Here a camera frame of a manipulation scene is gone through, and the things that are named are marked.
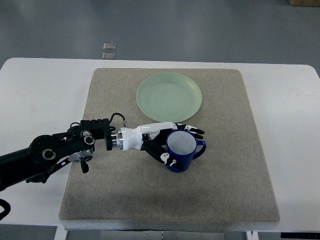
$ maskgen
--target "blue ceramic mug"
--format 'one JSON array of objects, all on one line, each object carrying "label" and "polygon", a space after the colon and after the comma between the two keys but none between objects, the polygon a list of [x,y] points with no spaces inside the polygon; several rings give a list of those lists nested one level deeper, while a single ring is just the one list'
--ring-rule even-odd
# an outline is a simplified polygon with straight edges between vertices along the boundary
[{"label": "blue ceramic mug", "polygon": [[207,145],[203,140],[198,140],[187,130],[174,130],[166,138],[167,151],[178,163],[183,165],[183,170],[166,165],[174,173],[182,173],[187,170],[192,160],[200,157],[206,150]]}]

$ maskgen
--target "mug rim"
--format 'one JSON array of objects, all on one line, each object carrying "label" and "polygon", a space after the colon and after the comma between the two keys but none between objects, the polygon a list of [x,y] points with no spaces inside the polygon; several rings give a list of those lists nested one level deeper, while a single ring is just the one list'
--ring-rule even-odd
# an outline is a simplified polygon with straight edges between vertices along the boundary
[{"label": "mug rim", "polygon": [[173,130],[172,132],[170,132],[170,133],[168,134],[168,136],[166,137],[166,141],[165,141],[167,147],[169,147],[169,146],[168,146],[168,139],[169,139],[169,137],[170,137],[173,133],[175,133],[175,132],[186,132],[186,133],[188,133],[190,136],[193,137],[195,146],[194,146],[194,149],[193,149],[192,151],[190,151],[189,153],[186,153],[186,154],[177,153],[177,152],[173,151],[173,150],[170,148],[171,151],[175,152],[175,153],[178,154],[178,155],[185,156],[185,155],[189,155],[189,154],[193,153],[193,152],[197,149],[198,140],[196,139],[196,137],[195,137],[191,132],[189,132],[188,130],[185,130],[185,129],[175,129],[175,130]]}]

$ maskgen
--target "light green plate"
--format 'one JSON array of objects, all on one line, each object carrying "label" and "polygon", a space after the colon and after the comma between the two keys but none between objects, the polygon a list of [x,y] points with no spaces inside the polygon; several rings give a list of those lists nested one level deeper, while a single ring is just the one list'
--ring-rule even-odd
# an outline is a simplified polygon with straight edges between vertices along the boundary
[{"label": "light green plate", "polygon": [[202,94],[199,86],[189,77],[175,72],[162,72],[141,83],[136,101],[149,118],[179,123],[199,110]]}]

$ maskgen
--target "plate rim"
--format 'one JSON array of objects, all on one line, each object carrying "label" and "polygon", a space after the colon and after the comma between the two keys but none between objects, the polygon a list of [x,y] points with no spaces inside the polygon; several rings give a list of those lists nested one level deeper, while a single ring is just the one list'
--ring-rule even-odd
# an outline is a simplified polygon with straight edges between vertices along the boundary
[{"label": "plate rim", "polygon": [[178,72],[171,72],[171,71],[159,72],[159,73],[153,74],[153,75],[147,77],[147,78],[139,85],[139,87],[138,87],[138,89],[137,89],[137,91],[136,91],[136,102],[137,102],[137,104],[138,104],[139,109],[140,109],[147,117],[151,118],[152,120],[155,120],[155,121],[158,121],[158,122],[163,122],[162,120],[155,119],[155,118],[151,117],[149,114],[146,114],[146,112],[143,110],[143,108],[141,107],[141,105],[139,104],[139,101],[138,101],[138,94],[139,94],[139,90],[141,89],[141,86],[142,86],[146,81],[148,81],[149,79],[153,78],[154,76],[162,75],[162,74],[172,74],[172,75],[182,76],[182,77],[184,77],[184,78],[187,78],[191,83],[193,83],[193,84],[196,86],[197,90],[199,91],[199,96],[200,96],[200,98],[199,98],[199,106],[197,107],[197,110],[196,110],[195,113],[193,113],[191,116],[187,116],[186,119],[182,119],[182,120],[175,121],[175,122],[180,123],[180,122],[185,121],[185,120],[191,118],[192,116],[194,116],[194,115],[199,111],[199,109],[200,109],[200,107],[201,107],[201,105],[202,105],[202,100],[203,100],[202,91],[201,91],[199,85],[198,85],[194,80],[192,80],[190,77],[188,77],[188,76],[186,76],[186,75],[183,75],[183,74],[181,74],[181,73],[178,73]]}]

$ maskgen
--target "cable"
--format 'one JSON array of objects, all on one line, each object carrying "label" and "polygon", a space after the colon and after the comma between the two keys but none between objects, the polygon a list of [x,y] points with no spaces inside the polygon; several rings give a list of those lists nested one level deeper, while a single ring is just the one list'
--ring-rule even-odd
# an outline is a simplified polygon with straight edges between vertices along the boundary
[{"label": "cable", "polygon": [[73,124],[78,124],[78,125],[80,125],[79,122],[73,122],[73,123],[70,124],[70,128],[72,128],[72,125],[73,125]]},{"label": "cable", "polygon": [[0,206],[4,209],[2,212],[0,212],[0,220],[2,220],[5,216],[7,216],[10,213],[11,206],[7,201],[3,199],[0,199]]},{"label": "cable", "polygon": [[114,114],[112,114],[110,120],[109,120],[109,124],[112,122],[112,120],[114,119],[114,116],[118,115],[120,117],[122,117],[123,121],[126,121],[125,116],[123,116],[121,113],[115,112]]}]

